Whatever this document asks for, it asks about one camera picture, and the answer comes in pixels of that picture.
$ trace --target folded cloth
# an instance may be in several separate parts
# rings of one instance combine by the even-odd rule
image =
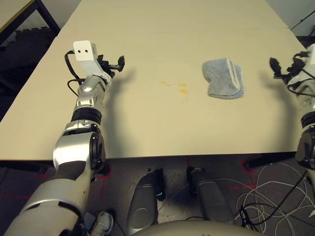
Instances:
[[[243,72],[229,59],[217,59],[202,64],[202,72],[209,82],[208,95],[221,99],[235,99],[244,95]]]

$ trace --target beige tabletop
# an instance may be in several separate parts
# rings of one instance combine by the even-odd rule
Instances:
[[[297,103],[268,61],[289,66],[304,48],[264,0],[82,0],[0,123],[0,159],[52,159],[76,100],[63,59],[76,40],[126,59],[105,95],[107,158],[297,148]],[[243,98],[207,95],[201,65],[225,57],[243,69]]]
[[[0,32],[33,2],[34,0],[0,0]]]

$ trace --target sneaker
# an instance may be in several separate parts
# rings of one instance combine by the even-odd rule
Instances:
[[[95,225],[91,231],[91,236],[105,236],[108,235],[114,225],[114,218],[111,214],[102,211],[95,222]]]

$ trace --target gray floor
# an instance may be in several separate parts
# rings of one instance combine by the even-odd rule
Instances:
[[[158,221],[162,223],[172,220],[183,220],[190,216],[201,216],[197,199],[190,196],[187,186],[183,187],[187,184],[187,165],[206,168],[213,178],[231,178],[246,185],[253,185],[256,182],[256,176],[261,168],[252,173],[244,171],[242,161],[247,157],[248,156],[244,155],[235,155],[110,160],[109,163],[112,167],[111,174],[106,178],[99,177],[97,181],[92,184],[87,210],[90,212],[96,212],[102,209],[114,210],[117,222],[126,232],[126,217],[135,186],[140,178],[146,174],[148,168],[164,168],[166,199],[164,203],[158,202],[158,208],[161,207]],[[303,168],[294,160],[287,161],[286,164],[296,168],[299,173],[303,173]],[[24,171],[0,169],[0,235],[5,232],[10,222],[19,213],[36,187],[49,176],[52,176],[54,172],[54,169],[51,168],[48,174],[41,176]],[[270,180],[294,185],[298,178],[298,174],[292,169],[276,164],[268,166],[263,170],[258,186]],[[225,194],[233,212],[236,212],[236,201],[238,197],[242,193],[249,192],[249,190],[241,184],[230,180],[217,180],[217,183]],[[290,187],[288,186],[270,183],[261,187],[259,190],[275,204],[278,204],[289,189]],[[307,189],[308,195],[311,197],[312,201],[314,201],[312,189],[308,182]],[[282,210],[289,212],[296,208],[303,196],[304,195],[299,190],[294,190],[283,207],[281,207]],[[253,201],[254,198],[250,197],[247,203],[252,203]],[[309,204],[308,201],[305,201],[303,206]],[[270,208],[265,208],[265,210],[268,213],[272,211]],[[294,213],[294,216],[315,226],[314,217],[308,218],[312,210],[312,207],[301,208]],[[256,212],[249,209],[249,214],[250,217],[255,217]],[[274,235],[275,225],[279,220],[280,218],[268,220],[266,235]],[[289,220],[293,225],[296,236],[314,235],[314,227],[293,218],[289,218]],[[240,220],[236,222],[237,225],[241,225]],[[117,224],[114,225],[111,235],[123,235]],[[288,223],[284,220],[278,226],[277,236],[289,235],[291,235],[291,230]]]

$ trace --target spill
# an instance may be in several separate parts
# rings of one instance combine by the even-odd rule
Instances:
[[[166,81],[162,81],[162,84],[167,86],[167,87],[171,87],[171,86],[175,86],[175,84],[169,84],[168,82]],[[181,94],[184,95],[183,97],[183,100],[182,100],[182,103],[185,103],[188,101],[188,95],[189,95],[189,92],[188,90],[186,89],[187,88],[187,84],[186,83],[180,83],[178,84],[179,87],[182,87],[178,90],[178,92],[180,92]]]
[[[164,84],[165,86],[171,87],[172,85],[167,83],[166,81],[162,81],[162,84]]]
[[[188,90],[185,88],[182,88],[180,90],[178,90],[178,92],[182,93],[182,94],[188,94]]]

